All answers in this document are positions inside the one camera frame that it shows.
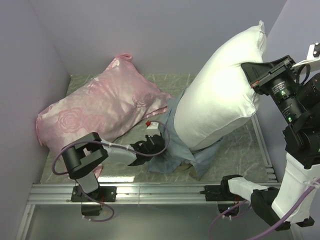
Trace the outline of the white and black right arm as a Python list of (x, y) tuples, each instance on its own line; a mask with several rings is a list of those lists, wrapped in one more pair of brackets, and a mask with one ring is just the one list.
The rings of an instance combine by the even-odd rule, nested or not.
[(245, 76), (259, 95), (270, 96), (286, 121), (286, 167), (280, 188), (246, 180), (241, 175), (225, 176), (220, 194), (226, 200), (240, 196), (273, 230), (288, 230), (291, 224), (314, 224), (310, 207), (320, 187), (320, 76), (307, 75), (309, 64), (294, 67), (290, 56), (272, 62), (246, 62)]

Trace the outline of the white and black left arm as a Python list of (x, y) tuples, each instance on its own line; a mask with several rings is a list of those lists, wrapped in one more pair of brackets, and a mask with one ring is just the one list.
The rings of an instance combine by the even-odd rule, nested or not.
[(146, 135), (145, 140), (121, 145), (102, 140), (98, 133), (92, 132), (65, 146), (61, 156), (69, 178), (79, 184), (85, 198), (96, 201), (101, 189), (93, 171), (103, 161), (140, 166), (162, 154), (167, 147), (161, 134)]

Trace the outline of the blue-grey pillowcase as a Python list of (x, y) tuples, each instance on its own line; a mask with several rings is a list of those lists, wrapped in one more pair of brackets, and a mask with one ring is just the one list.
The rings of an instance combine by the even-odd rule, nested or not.
[(209, 170), (224, 138), (221, 137), (214, 144), (197, 151), (190, 151), (187, 145), (178, 137), (174, 127), (174, 116), (178, 103), (184, 94), (168, 100), (168, 109), (160, 118), (159, 130), (163, 134), (166, 150), (160, 155), (152, 157), (147, 163), (150, 172), (169, 174), (173, 173), (181, 164), (190, 164), (193, 167), (195, 178), (200, 179)]

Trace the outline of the white pillow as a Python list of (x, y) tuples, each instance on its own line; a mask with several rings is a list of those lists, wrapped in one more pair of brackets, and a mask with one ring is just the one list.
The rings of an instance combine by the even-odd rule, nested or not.
[(213, 145), (257, 112), (260, 97), (241, 65), (262, 63), (266, 45), (264, 22), (259, 21), (221, 45), (185, 90), (174, 128), (191, 151)]

